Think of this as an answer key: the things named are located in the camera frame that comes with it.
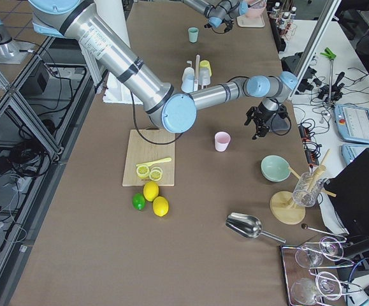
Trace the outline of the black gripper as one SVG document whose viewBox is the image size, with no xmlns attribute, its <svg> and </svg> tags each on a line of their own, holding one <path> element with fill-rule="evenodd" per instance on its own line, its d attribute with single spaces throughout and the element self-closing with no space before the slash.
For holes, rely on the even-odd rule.
<svg viewBox="0 0 369 306">
<path fill-rule="evenodd" d="M 248 126 L 252 121 L 256 125 L 256 132 L 252 137 L 253 140 L 263 138 L 269 132 L 270 127 L 268 121 L 277 113 L 277 111 L 268 110 L 265 106 L 252 106 L 247 112 L 247 119 L 244 123 Z"/>
</svg>

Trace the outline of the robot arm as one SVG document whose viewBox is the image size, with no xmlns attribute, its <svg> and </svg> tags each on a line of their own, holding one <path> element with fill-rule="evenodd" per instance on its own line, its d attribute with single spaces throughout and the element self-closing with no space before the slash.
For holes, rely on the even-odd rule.
<svg viewBox="0 0 369 306">
<path fill-rule="evenodd" d="M 256 125 L 253 137 L 264 137 L 270 129 L 266 122 L 298 84 L 294 74 L 283 71 L 276 77 L 238 77 L 188 94 L 175 93 L 173 86 L 160 81 L 98 15 L 94 1 L 30 1 L 29 4 L 37 33 L 77 40 L 139 98 L 152 123 L 170 133 L 190 129 L 200 109 L 255 97 L 263 100 L 247 112 L 248 120 Z"/>
<path fill-rule="evenodd" d="M 206 29 L 214 31 L 224 24 L 223 34 L 231 31 L 234 19 L 245 15 L 249 9 L 246 1 L 221 0 L 216 5 L 202 0 L 183 0 L 181 3 L 189 6 L 207 19 L 207 23 L 204 25 Z"/>
</svg>

